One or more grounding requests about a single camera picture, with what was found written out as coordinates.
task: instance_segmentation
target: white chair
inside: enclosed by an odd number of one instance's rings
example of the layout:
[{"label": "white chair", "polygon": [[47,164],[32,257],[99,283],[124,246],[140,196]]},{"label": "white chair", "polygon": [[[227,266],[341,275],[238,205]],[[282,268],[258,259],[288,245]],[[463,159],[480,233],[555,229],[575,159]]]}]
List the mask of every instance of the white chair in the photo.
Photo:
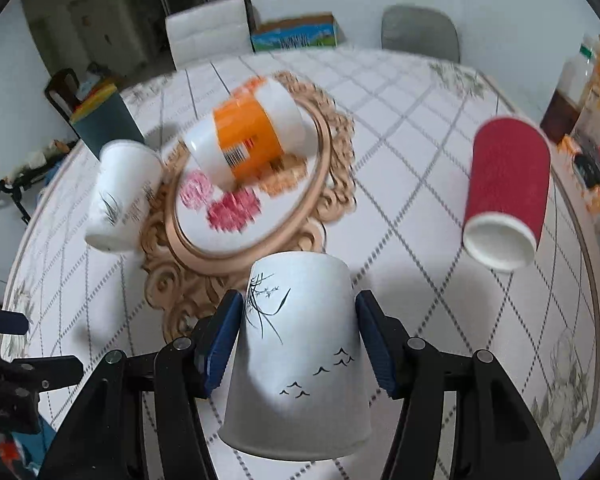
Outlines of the white chair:
[{"label": "white chair", "polygon": [[176,69],[253,52],[244,0],[218,0],[172,14],[167,37]]}]

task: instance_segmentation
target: pink flower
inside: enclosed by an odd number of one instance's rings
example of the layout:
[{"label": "pink flower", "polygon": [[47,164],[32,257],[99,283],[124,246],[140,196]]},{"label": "pink flower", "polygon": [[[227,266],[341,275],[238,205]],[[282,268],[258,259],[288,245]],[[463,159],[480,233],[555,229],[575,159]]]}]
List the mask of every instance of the pink flower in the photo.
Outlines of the pink flower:
[{"label": "pink flower", "polygon": [[260,214],[260,199],[251,188],[225,193],[206,208],[206,219],[217,231],[242,231]]},{"label": "pink flower", "polygon": [[200,170],[189,171],[184,182],[180,185],[180,200],[187,209],[198,211],[208,203],[214,193],[214,187]]}]

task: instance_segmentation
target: cardboard box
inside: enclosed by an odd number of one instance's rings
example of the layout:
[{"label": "cardboard box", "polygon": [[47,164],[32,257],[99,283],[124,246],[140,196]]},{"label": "cardboard box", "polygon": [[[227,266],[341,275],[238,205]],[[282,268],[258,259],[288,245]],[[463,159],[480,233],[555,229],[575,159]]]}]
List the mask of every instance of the cardboard box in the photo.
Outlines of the cardboard box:
[{"label": "cardboard box", "polygon": [[312,14],[261,25],[251,35],[256,52],[304,46],[336,46],[337,25],[333,15]]}]

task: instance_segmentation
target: round table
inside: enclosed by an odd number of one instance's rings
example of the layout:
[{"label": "round table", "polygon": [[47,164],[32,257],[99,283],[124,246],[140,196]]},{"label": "round table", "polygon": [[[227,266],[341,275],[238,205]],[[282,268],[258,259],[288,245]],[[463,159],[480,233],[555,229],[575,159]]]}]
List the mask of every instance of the round table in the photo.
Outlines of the round table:
[{"label": "round table", "polygon": [[[349,206],[318,222],[322,238],[311,250],[345,261],[355,291],[370,288],[385,313],[398,317],[411,335],[446,352],[491,350],[531,408],[554,458],[561,460],[596,415],[600,313],[592,290],[600,283],[555,173],[532,266],[498,274],[461,248],[472,140],[482,121],[513,114],[511,105],[475,70],[353,48],[276,51],[206,63],[123,96],[147,143],[162,147],[167,158],[178,135],[231,90],[254,75],[279,71],[323,89],[336,118],[352,120],[344,139],[345,148],[348,142],[353,148],[346,168],[354,184],[346,197]],[[331,133],[336,135],[333,125]],[[55,428],[107,351],[120,348],[133,355],[164,345],[163,311],[145,297],[145,255],[104,254],[84,243],[97,167],[80,143],[27,229],[5,298],[7,308],[26,312],[32,323],[26,338],[0,341],[3,357],[74,354],[84,364],[80,385],[41,394],[40,412]],[[248,456],[218,439],[228,377],[208,402],[198,403],[219,479],[379,478],[401,403],[378,389],[368,362],[371,440],[352,456],[309,464]],[[157,479],[161,469],[151,394],[144,407],[148,466]],[[436,478],[448,477],[455,412],[454,395],[446,394]]]}]

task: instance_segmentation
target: chair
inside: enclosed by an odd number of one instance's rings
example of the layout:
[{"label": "chair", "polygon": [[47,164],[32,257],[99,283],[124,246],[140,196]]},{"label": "chair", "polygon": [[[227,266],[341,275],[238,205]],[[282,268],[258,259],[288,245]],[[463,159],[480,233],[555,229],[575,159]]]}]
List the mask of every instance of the chair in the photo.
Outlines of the chair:
[{"label": "chair", "polygon": [[80,99],[75,96],[79,86],[78,76],[71,68],[63,68],[53,74],[46,85],[46,98],[67,122],[74,110],[80,105]]},{"label": "chair", "polygon": [[460,61],[453,22],[439,10],[394,5],[382,15],[382,48]]},{"label": "chair", "polygon": [[166,19],[177,70],[194,61],[253,52],[244,0],[218,0]]}]

